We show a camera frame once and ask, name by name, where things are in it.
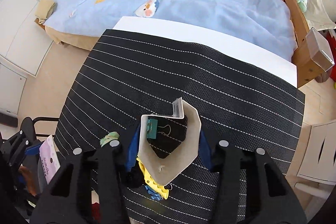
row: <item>bed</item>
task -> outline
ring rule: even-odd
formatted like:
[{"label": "bed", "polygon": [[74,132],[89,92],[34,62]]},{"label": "bed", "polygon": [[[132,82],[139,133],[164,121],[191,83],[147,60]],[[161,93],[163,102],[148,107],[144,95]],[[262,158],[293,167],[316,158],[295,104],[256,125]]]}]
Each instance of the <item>bed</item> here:
[{"label": "bed", "polygon": [[[46,32],[56,42],[91,50],[106,29],[147,0],[55,0]],[[300,87],[323,69],[311,58],[309,31],[295,0],[159,0],[153,18],[219,31],[251,42],[297,66]]]}]

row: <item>yellow star pattern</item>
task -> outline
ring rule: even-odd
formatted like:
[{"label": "yellow star pattern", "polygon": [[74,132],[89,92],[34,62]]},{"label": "yellow star pattern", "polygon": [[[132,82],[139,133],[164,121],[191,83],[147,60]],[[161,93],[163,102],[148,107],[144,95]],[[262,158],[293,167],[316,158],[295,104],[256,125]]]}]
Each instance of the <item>yellow star pattern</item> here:
[{"label": "yellow star pattern", "polygon": [[96,0],[95,4],[97,4],[97,3],[101,3],[101,2],[103,2],[103,1],[105,1],[105,0]]}]

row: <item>bed frame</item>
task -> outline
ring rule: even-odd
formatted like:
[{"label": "bed frame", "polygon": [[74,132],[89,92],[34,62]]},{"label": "bed frame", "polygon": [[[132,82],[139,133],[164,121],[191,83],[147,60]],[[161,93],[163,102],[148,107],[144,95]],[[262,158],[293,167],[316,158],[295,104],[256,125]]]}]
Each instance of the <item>bed frame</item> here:
[{"label": "bed frame", "polygon": [[[307,21],[305,19],[305,16],[303,15],[301,9],[299,8],[297,1],[296,0],[283,0],[283,1],[286,3],[286,5],[290,10],[291,20],[294,25],[294,32],[298,45],[298,48],[294,51],[292,57],[292,63],[295,64],[297,67],[297,87],[299,88],[307,84],[311,80],[313,80],[318,75],[321,75],[325,71],[319,65],[317,65],[310,56],[309,48],[306,41],[307,34],[310,30]],[[322,44],[323,48],[327,47],[328,49],[330,49],[327,40],[322,41]],[[314,47],[320,50],[321,41],[319,42],[315,41]],[[325,55],[323,55],[323,51],[321,51],[321,53],[318,55],[319,55],[318,58],[325,59],[323,60],[323,63],[325,64],[328,64],[328,62],[330,63],[330,59],[326,58]]]}]

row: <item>clear plastic tape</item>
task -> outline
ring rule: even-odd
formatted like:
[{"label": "clear plastic tape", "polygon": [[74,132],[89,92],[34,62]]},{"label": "clear plastic tape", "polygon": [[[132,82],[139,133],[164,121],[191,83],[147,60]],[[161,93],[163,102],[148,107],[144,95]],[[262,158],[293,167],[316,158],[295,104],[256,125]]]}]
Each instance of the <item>clear plastic tape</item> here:
[{"label": "clear plastic tape", "polygon": [[310,58],[324,71],[328,71],[335,65],[328,41],[315,28],[311,28],[306,41]]}]

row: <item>green fuzzy object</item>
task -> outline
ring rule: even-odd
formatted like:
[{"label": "green fuzzy object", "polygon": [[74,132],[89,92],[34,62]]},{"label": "green fuzzy object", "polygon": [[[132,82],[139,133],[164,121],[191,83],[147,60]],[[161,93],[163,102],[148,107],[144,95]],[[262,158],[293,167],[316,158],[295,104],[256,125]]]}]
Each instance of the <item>green fuzzy object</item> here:
[{"label": "green fuzzy object", "polygon": [[104,138],[100,140],[100,146],[103,147],[107,143],[109,143],[112,140],[118,140],[119,139],[119,134],[118,132],[110,132],[108,133]]}]

